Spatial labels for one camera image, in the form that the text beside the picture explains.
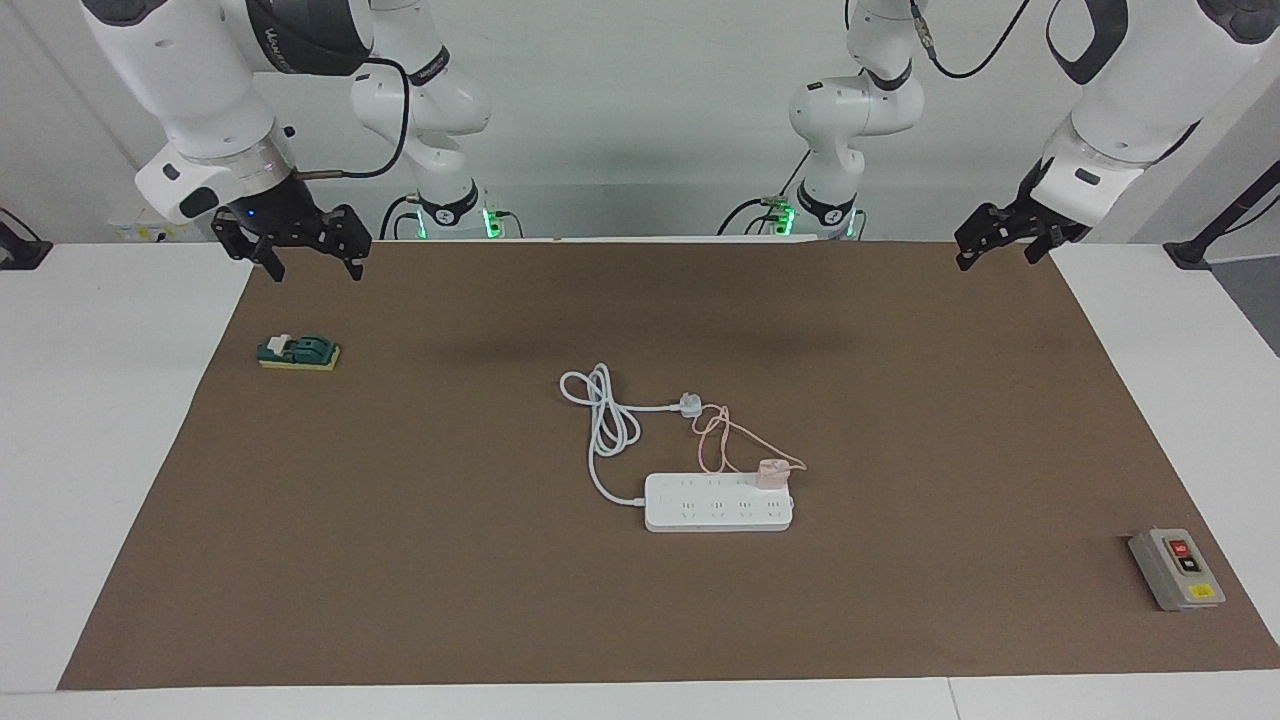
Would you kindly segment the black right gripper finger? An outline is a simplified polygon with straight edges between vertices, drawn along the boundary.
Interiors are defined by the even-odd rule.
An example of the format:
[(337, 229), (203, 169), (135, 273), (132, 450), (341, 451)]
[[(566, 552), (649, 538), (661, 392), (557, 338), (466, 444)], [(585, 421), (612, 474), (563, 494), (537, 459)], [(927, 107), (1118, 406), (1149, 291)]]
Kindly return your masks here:
[(271, 238), (251, 241), (236, 220), (212, 220), (212, 233), (233, 260), (247, 260), (261, 266), (276, 283), (285, 278), (285, 266), (278, 258)]
[(372, 236), (351, 205), (339, 205), (319, 217), (319, 232), (315, 249), (330, 258), (338, 259), (349, 278), (360, 282), (364, 278), (364, 261), (372, 246)]

